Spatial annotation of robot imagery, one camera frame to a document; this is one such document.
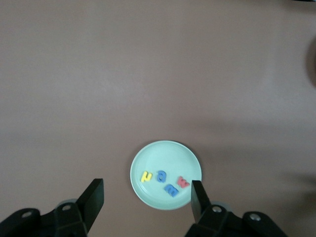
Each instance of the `dark object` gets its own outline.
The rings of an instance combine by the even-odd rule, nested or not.
[[[103,179],[94,179],[79,199],[40,216],[21,209],[0,223],[0,237],[86,237],[104,203]]]
[[[186,237],[287,237],[261,212],[246,212],[241,219],[220,205],[212,205],[201,181],[192,181],[191,206],[196,223]]]
[[[196,223],[186,237],[287,237],[265,214],[247,212],[241,218],[212,205],[201,181],[192,182]],[[37,209],[14,212],[0,223],[0,237],[86,237],[104,203],[103,179],[94,179],[79,199],[40,216]]]

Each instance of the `screw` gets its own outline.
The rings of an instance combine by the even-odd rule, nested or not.
[[[258,215],[255,214],[255,213],[250,214],[250,218],[251,218],[253,221],[260,221],[260,220],[261,220],[261,217],[258,216]]]
[[[27,218],[27,217],[29,217],[31,214],[32,214],[32,212],[28,211],[28,212],[23,213],[21,217],[22,217],[22,218]]]
[[[66,206],[63,206],[62,210],[63,210],[63,211],[67,211],[67,210],[69,210],[70,208],[71,208],[70,205],[66,205]]]
[[[212,208],[212,210],[213,210],[214,212],[216,212],[216,213],[222,212],[222,209],[221,209],[219,206],[214,206],[214,207]]]

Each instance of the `yellow foam letter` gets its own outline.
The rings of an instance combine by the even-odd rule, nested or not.
[[[145,181],[149,181],[152,178],[153,174],[148,173],[147,171],[144,171],[143,176],[141,178],[141,182],[144,183]]]

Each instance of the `light green plate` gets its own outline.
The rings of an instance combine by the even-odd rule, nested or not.
[[[158,181],[158,172],[166,173],[165,182]],[[141,182],[144,172],[152,174],[149,181]],[[182,188],[182,176],[190,185]],[[201,180],[201,166],[196,156],[185,146],[173,141],[157,141],[145,146],[134,158],[130,180],[137,196],[147,205],[160,210],[174,210],[191,200],[192,180]],[[171,184],[178,193],[172,197],[165,190]]]

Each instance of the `foam letter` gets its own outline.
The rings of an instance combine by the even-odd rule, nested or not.
[[[157,181],[164,183],[166,182],[167,174],[163,170],[158,171]]]
[[[144,171],[143,176],[141,178],[141,182],[144,183],[145,181],[149,181],[151,180],[153,174],[152,173],[148,173],[147,171]]]
[[[179,191],[172,186],[171,184],[168,184],[166,187],[164,187],[167,193],[169,193],[173,198],[179,193]]]
[[[182,176],[180,176],[178,179],[178,185],[181,188],[185,188],[185,187],[189,186],[190,184],[184,178],[182,178]]]

